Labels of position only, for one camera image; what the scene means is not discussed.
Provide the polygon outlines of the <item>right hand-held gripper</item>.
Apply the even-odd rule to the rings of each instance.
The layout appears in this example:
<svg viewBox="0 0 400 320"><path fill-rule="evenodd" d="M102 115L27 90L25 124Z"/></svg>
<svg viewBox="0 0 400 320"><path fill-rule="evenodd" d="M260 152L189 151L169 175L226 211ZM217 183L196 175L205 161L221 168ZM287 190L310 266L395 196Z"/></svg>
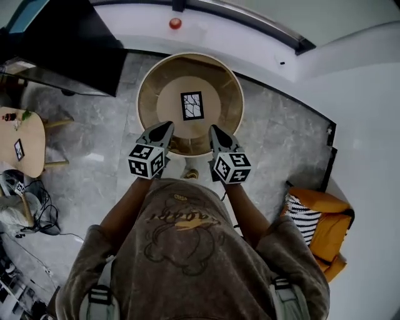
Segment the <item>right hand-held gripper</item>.
<svg viewBox="0 0 400 320"><path fill-rule="evenodd" d="M212 181L225 185L244 183L251 172L251 163L236 137L212 124L209 140L213 156L209 161Z"/></svg>

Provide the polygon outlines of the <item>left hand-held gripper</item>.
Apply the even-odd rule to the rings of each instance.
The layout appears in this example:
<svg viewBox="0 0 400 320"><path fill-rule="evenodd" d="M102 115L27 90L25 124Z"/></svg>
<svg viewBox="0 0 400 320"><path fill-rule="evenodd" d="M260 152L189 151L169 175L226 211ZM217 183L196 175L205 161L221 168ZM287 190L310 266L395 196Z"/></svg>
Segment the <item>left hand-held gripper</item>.
<svg viewBox="0 0 400 320"><path fill-rule="evenodd" d="M169 148L173 134L172 121L145 129L127 158L131 174L144 179L153 179L161 174L169 162L165 149Z"/></svg>

